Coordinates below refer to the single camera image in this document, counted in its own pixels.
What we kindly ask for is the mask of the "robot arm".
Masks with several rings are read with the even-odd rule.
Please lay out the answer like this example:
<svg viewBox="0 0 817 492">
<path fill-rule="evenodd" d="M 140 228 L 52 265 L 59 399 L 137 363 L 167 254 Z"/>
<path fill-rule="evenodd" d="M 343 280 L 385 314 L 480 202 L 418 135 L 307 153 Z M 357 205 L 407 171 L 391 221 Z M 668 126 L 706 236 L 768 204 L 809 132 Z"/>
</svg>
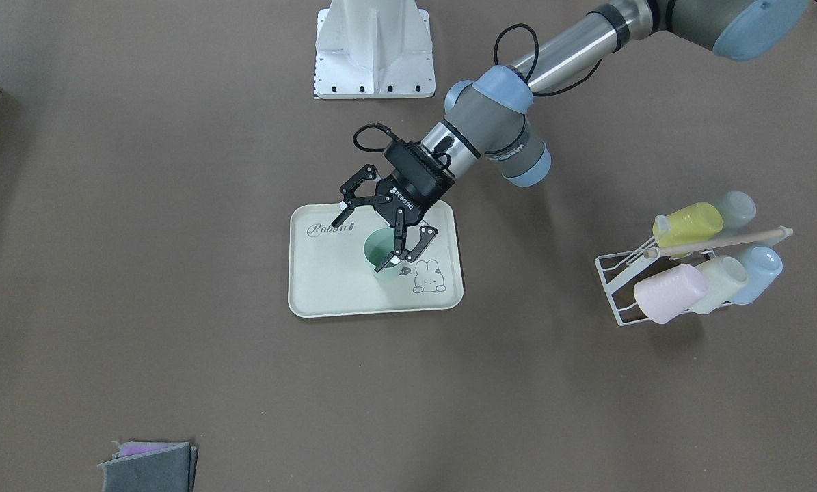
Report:
<svg viewBox="0 0 817 492">
<path fill-rule="evenodd" d="M 392 228 L 390 252 L 375 265 L 412 264 L 438 231 L 424 215 L 478 159 L 495 162 L 506 180 L 533 186 L 551 169 L 551 153 L 527 118 L 534 100 L 578 87 L 600 62 L 627 43 L 671 32 L 717 56 L 755 59 L 783 40 L 805 12 L 805 1 L 609 1 L 513 64 L 495 60 L 476 81 L 455 84 L 446 111 L 418 142 L 389 137 L 380 149 L 393 171 L 380 177 L 365 165 L 340 187 L 339 228 L 361 206 Z"/>
</svg>

